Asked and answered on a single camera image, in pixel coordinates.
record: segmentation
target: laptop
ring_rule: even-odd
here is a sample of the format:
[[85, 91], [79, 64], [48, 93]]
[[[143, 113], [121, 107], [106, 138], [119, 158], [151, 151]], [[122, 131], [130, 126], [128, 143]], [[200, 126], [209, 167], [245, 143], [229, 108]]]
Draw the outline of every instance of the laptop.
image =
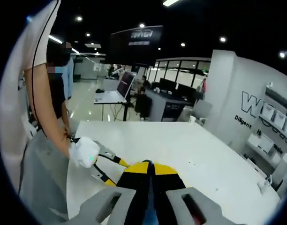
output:
[[94, 104], [120, 104], [126, 103], [126, 97], [135, 79], [135, 74], [125, 72], [116, 90], [96, 93]]

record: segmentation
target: glossy floor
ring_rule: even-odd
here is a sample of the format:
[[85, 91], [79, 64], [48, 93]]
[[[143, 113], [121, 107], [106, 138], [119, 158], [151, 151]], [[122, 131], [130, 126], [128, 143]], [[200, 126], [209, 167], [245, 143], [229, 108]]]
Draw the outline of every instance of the glossy floor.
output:
[[[67, 108], [70, 112], [70, 117], [77, 121], [102, 120], [102, 105], [94, 105], [93, 99], [97, 88], [101, 87], [99, 81], [81, 81], [74, 83], [73, 96], [67, 102]], [[103, 121], [123, 120], [124, 107], [121, 105], [104, 105]], [[134, 111], [134, 108], [128, 109], [128, 121], [139, 121], [139, 115]]]

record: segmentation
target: white table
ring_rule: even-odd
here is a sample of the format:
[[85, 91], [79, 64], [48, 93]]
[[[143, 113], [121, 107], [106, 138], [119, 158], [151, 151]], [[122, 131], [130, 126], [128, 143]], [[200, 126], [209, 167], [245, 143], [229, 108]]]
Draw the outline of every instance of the white table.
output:
[[[223, 215], [234, 223], [262, 225], [280, 200], [271, 187], [261, 195], [257, 182], [263, 182], [263, 177], [195, 123], [82, 121], [76, 136], [98, 140], [129, 164], [149, 159], [175, 168], [187, 187], [195, 187], [218, 203]], [[124, 169], [104, 158], [97, 164], [114, 181]], [[86, 169], [70, 162], [68, 217], [76, 216], [81, 204], [105, 187]]]

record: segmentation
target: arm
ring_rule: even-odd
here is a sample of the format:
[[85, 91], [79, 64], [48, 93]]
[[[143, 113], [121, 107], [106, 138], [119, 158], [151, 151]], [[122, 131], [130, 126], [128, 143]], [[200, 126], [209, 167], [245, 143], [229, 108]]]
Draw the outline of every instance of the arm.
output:
[[68, 120], [68, 111], [65, 106], [65, 103], [63, 102], [61, 105], [61, 117], [64, 123], [64, 127], [66, 131], [68, 132], [68, 135], [70, 134], [70, 129], [69, 129], [69, 120]]
[[[32, 69], [25, 70], [25, 81], [33, 114], [42, 126], [46, 136], [66, 156], [70, 141], [65, 137], [57, 123], [57, 118], [52, 105], [51, 91], [45, 64], [34, 67], [33, 71], [33, 95], [32, 95]], [[36, 108], [34, 112], [33, 97]]]

